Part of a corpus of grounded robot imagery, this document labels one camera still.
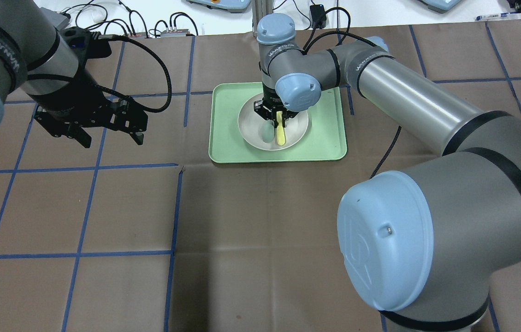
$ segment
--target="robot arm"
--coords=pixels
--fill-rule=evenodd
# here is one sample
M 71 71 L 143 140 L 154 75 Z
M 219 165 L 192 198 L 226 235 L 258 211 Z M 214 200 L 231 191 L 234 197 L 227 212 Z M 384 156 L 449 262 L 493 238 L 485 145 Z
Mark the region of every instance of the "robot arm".
M 403 331 L 468 329 L 488 307 L 490 274 L 521 261 L 521 121 L 470 105 L 380 47 L 304 55 L 294 37 L 281 14 L 259 23 L 265 100 L 302 111 L 347 83 L 442 156 L 343 196 L 338 239 L 353 286 Z
M 126 132 L 142 144 L 148 122 L 145 111 L 160 112 L 170 103 L 168 70 L 157 58 L 166 74 L 169 96 L 160 109 L 142 107 L 130 97 L 98 86 L 85 70 L 86 61 L 109 56 L 110 40 L 145 49 L 121 36 L 103 37 L 80 28 L 60 35 L 32 0 L 0 1 L 0 122 L 7 94 L 21 87 L 39 104 L 34 118 L 53 137 L 75 139 L 88 148 L 91 138 L 83 128 L 102 126 Z M 122 100 L 110 101 L 103 91 Z

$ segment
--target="metal post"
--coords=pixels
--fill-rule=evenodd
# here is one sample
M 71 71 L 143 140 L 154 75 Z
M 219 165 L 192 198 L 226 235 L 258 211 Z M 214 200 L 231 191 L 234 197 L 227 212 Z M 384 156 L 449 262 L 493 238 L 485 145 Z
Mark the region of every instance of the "metal post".
M 258 27 L 261 18 L 273 13 L 273 0 L 252 0 L 252 33 L 254 36 L 258 34 Z

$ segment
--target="green object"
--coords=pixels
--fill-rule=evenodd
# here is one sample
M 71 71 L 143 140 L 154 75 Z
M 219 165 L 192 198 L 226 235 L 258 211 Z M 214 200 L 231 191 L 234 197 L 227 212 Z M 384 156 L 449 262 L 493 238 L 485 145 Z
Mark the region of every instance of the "green object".
M 248 144 L 238 130 L 238 114 L 262 83 L 227 83 L 213 91 L 209 157 L 218 163 L 338 160 L 347 154 L 343 107 L 339 88 L 322 92 L 307 110 L 309 127 L 301 140 L 287 149 L 264 151 Z

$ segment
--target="white background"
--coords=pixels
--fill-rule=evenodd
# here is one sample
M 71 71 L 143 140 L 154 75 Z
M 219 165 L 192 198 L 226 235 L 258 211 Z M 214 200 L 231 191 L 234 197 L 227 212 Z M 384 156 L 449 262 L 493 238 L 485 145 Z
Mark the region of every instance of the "white background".
M 88 0 L 34 0 L 38 6 L 54 11 L 77 4 L 83 4 Z M 131 9 L 139 11 L 148 25 L 148 29 L 154 27 L 159 19 L 168 22 L 171 13 L 183 11 L 191 16 L 197 23 L 200 34 L 233 34 L 252 31 L 252 4 L 243 13 L 229 13 L 221 9 L 208 9 L 199 4 L 191 4 L 187 0 L 124 0 L 124 4 Z M 282 0 L 275 0 L 275 6 Z M 299 9 L 309 16 L 310 0 L 296 0 Z M 317 4 L 323 4 L 326 9 L 335 6 L 336 0 L 314 0 Z M 123 6 L 119 6 L 116 0 L 96 0 L 95 4 L 104 6 L 109 11 L 109 19 L 121 18 L 128 21 L 128 13 Z M 418 0 L 340 0 L 340 6 L 351 13 L 351 26 L 371 27 L 380 25 L 404 25 L 404 24 L 429 24 L 429 23 L 454 23 L 474 21 L 478 15 L 491 13 L 510 12 L 507 0 L 462 0 L 457 6 L 447 13 L 437 13 L 419 2 Z M 81 27 L 94 23 L 101 18 L 102 9 L 86 9 L 78 20 Z M 297 29 L 309 26 L 296 10 L 293 0 L 287 2 L 276 12 L 287 13 L 296 22 Z M 76 11 L 70 12 L 72 18 Z M 138 15 L 132 15 L 134 27 L 143 30 Z M 191 27 L 191 22 L 181 17 L 177 20 L 179 28 Z M 346 25 L 345 15 L 341 13 L 341 25 Z M 328 18 L 328 27 L 336 27 L 336 17 L 332 13 Z M 109 33 L 121 33 L 121 28 L 112 24 L 107 30 Z

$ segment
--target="light green plastic tray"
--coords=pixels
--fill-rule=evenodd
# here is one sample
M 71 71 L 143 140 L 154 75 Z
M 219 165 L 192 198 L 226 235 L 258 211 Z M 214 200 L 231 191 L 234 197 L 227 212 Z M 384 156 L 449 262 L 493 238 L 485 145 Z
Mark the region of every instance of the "light green plastic tray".
M 307 110 L 309 127 L 296 145 L 263 151 L 248 144 L 238 130 L 238 114 L 250 98 L 262 93 L 261 83 L 227 83 L 213 91 L 209 157 L 218 163 L 338 160 L 347 154 L 340 90 L 322 92 Z

